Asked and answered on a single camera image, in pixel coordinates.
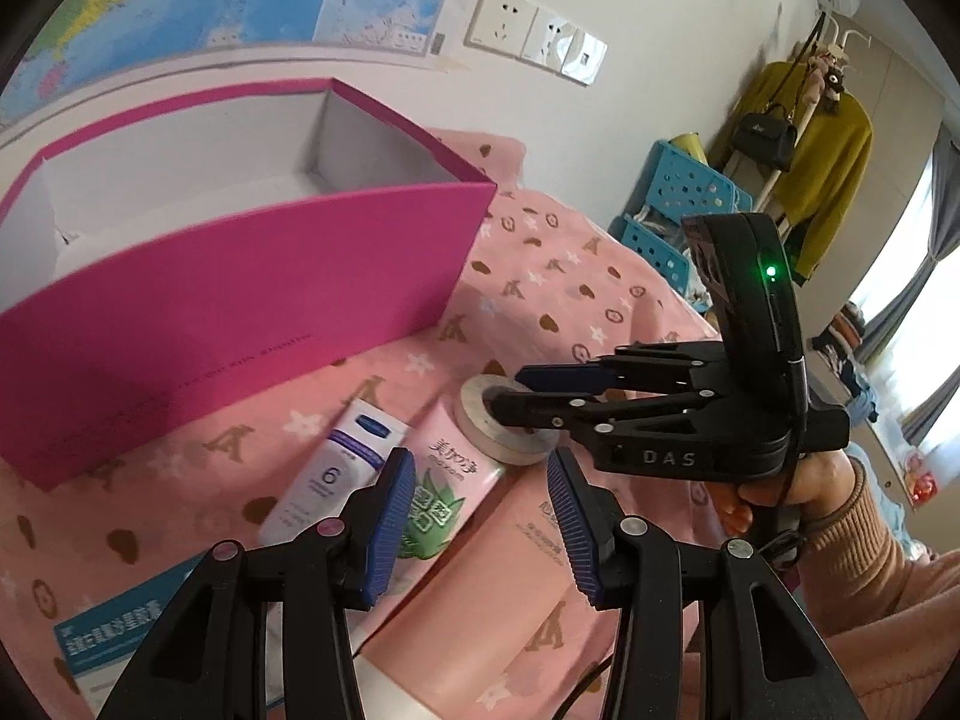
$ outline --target facial cleanser tube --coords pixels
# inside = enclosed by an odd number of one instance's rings
[[[354,490],[373,483],[407,430],[399,419],[353,400],[264,520],[260,543],[291,541],[324,517],[336,517]]]
[[[383,625],[459,533],[503,474],[503,466],[457,429],[441,398],[405,446],[416,459],[416,488],[390,586],[367,613],[347,612],[354,653]]]
[[[354,659],[368,720],[458,720],[572,583],[546,464],[538,464]],[[392,712],[373,713],[379,706]]]

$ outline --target human hand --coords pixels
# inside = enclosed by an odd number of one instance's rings
[[[739,488],[709,482],[707,490],[727,534],[742,536],[754,522],[750,504],[776,506],[785,484],[786,472]],[[817,452],[798,462],[785,502],[800,507],[803,522],[813,522],[840,509],[853,495],[855,485],[856,473],[847,455],[839,450]]]

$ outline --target green leaf graphic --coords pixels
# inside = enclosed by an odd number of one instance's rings
[[[413,506],[403,528],[397,557],[418,557],[420,560],[437,557],[450,543],[463,507],[464,498],[455,497],[450,485],[437,490],[427,469],[414,491]]]

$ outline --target pink tube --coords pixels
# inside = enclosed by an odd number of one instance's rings
[[[537,464],[524,471],[437,576],[367,642],[361,659],[365,669],[373,666],[379,683],[395,685],[442,720],[459,720],[572,583],[547,495],[546,467]],[[360,688],[367,689],[365,679]]]
[[[349,611],[354,654],[424,579],[503,475],[503,466],[471,445],[441,398],[404,445],[416,459],[414,503],[403,531],[390,586],[368,613]]]

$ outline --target world map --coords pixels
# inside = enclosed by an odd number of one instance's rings
[[[319,44],[423,56],[443,0],[65,0],[0,95],[0,127],[117,71],[186,53]]]

